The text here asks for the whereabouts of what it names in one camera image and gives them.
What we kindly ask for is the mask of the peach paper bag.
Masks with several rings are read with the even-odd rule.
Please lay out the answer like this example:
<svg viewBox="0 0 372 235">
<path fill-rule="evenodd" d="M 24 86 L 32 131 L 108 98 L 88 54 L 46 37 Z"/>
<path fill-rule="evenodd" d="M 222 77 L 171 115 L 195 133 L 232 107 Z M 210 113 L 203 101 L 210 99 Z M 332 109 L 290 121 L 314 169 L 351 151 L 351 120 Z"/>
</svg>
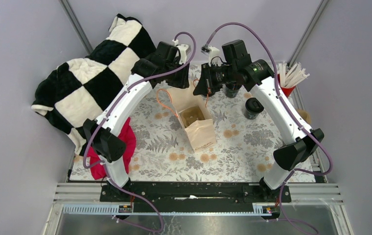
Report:
<svg viewBox="0 0 372 235">
<path fill-rule="evenodd" d="M 201 95 L 193 95 L 195 85 L 189 83 L 189 88 L 179 89 L 170 87 L 168 89 L 158 89 L 156 92 L 157 102 L 168 109 L 180 123 L 180 127 L 187 135 L 187 139 L 193 152 L 201 152 L 211 148 L 216 144 L 215 128 L 212 115 L 207 109 L 207 103 L 203 101 Z M 190 126 L 185 127 L 180 114 L 182 111 L 198 106 L 205 119 L 198 120 Z"/>
</svg>

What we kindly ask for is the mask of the single brown cup carrier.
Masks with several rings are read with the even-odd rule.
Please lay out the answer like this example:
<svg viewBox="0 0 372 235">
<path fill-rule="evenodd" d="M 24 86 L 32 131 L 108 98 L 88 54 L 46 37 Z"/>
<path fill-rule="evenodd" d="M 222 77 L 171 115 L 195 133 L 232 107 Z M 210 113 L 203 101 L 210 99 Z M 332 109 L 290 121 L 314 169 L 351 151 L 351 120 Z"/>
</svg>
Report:
<svg viewBox="0 0 372 235">
<path fill-rule="evenodd" d="M 201 109 L 198 106 L 190 107 L 182 111 L 180 116 L 185 127 L 190 126 L 195 121 L 205 119 Z"/>
</svg>

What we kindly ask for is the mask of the black cup lid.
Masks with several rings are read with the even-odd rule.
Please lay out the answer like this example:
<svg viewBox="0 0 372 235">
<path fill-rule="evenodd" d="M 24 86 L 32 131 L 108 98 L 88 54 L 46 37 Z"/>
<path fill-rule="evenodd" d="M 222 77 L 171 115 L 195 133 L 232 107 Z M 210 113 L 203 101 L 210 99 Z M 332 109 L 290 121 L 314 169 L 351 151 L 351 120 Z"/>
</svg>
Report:
<svg viewBox="0 0 372 235">
<path fill-rule="evenodd" d="M 254 97 L 252 98 L 249 98 L 246 103 L 245 103 L 245 107 L 246 106 L 249 106 L 249 107 L 252 107 L 252 108 L 255 108 L 255 107 L 263 107 L 263 105 Z"/>
</svg>

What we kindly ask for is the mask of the black coffee cup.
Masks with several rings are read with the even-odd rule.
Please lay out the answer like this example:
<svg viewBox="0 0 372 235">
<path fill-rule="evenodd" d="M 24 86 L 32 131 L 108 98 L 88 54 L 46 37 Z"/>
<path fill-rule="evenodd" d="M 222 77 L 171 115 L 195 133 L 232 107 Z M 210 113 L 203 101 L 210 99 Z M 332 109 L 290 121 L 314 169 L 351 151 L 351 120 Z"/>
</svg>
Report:
<svg viewBox="0 0 372 235">
<path fill-rule="evenodd" d="M 264 111 L 264 108 L 261 106 L 261 107 L 255 107 L 255 108 L 252 108 L 252 107 L 249 107 L 249 106 L 246 106 L 245 107 L 245 110 L 244 110 L 244 117 L 247 118 L 247 119 L 255 119 L 260 113 L 262 113 Z"/>
</svg>

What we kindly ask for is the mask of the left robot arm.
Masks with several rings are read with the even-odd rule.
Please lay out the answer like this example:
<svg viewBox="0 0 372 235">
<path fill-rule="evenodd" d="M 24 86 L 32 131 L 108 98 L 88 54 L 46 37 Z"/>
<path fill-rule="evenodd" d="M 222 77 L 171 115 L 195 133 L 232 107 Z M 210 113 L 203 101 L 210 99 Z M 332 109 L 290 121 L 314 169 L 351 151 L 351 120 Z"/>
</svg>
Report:
<svg viewBox="0 0 372 235">
<path fill-rule="evenodd" d="M 96 119 L 87 119 L 83 124 L 88 147 L 98 154 L 108 181 L 113 185 L 112 196 L 125 201 L 130 196 L 126 184 L 130 178 L 125 170 L 123 154 L 126 144 L 119 138 L 125 122 L 139 102 L 163 81 L 168 85 L 185 89 L 189 87 L 187 55 L 188 44 L 160 42 L 156 51 L 135 62 L 131 74 L 122 90 Z"/>
</svg>

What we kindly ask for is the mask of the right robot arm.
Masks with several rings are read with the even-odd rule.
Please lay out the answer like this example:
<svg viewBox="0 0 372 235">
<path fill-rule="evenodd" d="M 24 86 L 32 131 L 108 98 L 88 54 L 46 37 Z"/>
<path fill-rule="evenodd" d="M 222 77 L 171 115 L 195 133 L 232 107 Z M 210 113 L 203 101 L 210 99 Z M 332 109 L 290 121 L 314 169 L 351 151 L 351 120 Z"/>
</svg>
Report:
<svg viewBox="0 0 372 235">
<path fill-rule="evenodd" d="M 277 85 L 268 63 L 262 59 L 252 61 L 242 40 L 222 45 L 221 51 L 225 62 L 216 60 L 220 53 L 217 48 L 202 47 L 209 60 L 201 65 L 201 77 L 193 94 L 213 94 L 222 86 L 244 86 L 272 118 L 284 145 L 273 152 L 273 167 L 259 181 L 259 186 L 245 191 L 271 202 L 279 197 L 279 188 L 296 166 L 315 152 L 324 134 L 304 121 Z"/>
</svg>

